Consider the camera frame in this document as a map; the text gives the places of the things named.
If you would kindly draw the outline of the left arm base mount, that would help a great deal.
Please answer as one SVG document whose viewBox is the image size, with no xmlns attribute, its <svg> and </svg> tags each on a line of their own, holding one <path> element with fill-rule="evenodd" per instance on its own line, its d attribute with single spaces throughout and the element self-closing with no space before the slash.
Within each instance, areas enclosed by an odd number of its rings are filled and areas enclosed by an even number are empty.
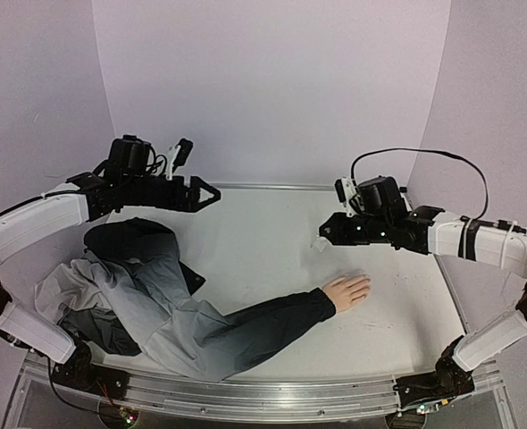
<svg viewBox="0 0 527 429">
<path fill-rule="evenodd" d="M 121 369 L 94 364 L 91 349 L 85 342 L 76 346 L 64 364 L 55 363 L 49 357 L 46 361 L 50 388 L 63 404 L 96 416 L 105 428 L 131 428 L 137 422 L 138 412 L 117 403 L 125 399 L 130 374 Z M 77 405 L 64 398 L 56 385 L 97 395 L 103 401 L 98 403 L 95 410 Z"/>
</svg>

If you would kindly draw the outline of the clear nail polish bottle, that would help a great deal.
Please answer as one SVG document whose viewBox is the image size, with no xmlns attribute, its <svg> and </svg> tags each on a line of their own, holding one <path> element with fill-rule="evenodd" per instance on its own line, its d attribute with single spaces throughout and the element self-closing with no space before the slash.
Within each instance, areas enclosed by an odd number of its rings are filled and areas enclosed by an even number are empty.
<svg viewBox="0 0 527 429">
<path fill-rule="evenodd" d="M 323 252 L 329 244 L 324 237 L 316 237 L 311 244 L 311 249 L 317 252 Z"/>
</svg>

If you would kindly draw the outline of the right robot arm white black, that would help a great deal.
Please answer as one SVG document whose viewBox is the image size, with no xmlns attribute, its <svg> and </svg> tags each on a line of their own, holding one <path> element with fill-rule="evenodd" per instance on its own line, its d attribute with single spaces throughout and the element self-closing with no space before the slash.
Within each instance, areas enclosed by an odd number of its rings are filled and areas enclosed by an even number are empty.
<svg viewBox="0 0 527 429">
<path fill-rule="evenodd" d="M 391 177 L 359 185 L 344 177 L 334 188 L 343 209 L 318 230 L 333 246 L 389 244 L 396 250 L 495 266 L 524 279 L 523 294 L 513 308 L 448 351 L 456 368 L 469 373 L 527 336 L 527 227 L 474 219 L 435 206 L 411 209 Z"/>
</svg>

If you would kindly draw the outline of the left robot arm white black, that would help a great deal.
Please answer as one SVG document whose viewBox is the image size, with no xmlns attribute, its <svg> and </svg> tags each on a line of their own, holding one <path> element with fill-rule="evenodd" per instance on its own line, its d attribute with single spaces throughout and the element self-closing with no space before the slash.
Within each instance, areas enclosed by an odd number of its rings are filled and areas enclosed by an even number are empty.
<svg viewBox="0 0 527 429">
<path fill-rule="evenodd" d="M 70 177 L 56 188 L 0 212 L 0 266 L 53 234 L 93 222 L 125 206 L 145 206 L 195 214 L 222 198 L 221 192 L 192 176 L 176 174 L 192 151 L 187 139 L 167 154 L 133 135 L 114 139 L 108 157 L 91 172 Z M 61 327 L 26 308 L 0 281 L 0 332 L 56 364 L 82 391 L 95 387 L 94 365 L 74 355 L 73 338 Z"/>
</svg>

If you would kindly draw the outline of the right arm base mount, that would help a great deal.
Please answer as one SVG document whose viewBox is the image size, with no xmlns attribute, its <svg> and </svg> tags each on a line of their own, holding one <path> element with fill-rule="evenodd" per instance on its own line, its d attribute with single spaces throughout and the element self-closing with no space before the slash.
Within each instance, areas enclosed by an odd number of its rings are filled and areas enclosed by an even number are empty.
<svg viewBox="0 0 527 429">
<path fill-rule="evenodd" d="M 473 371 L 464 371 L 453 359 L 455 346 L 461 339 L 462 336 L 458 337 L 445 348 L 433 371 L 397 378 L 393 391 L 399 397 L 399 410 L 453 400 L 474 392 Z"/>
</svg>

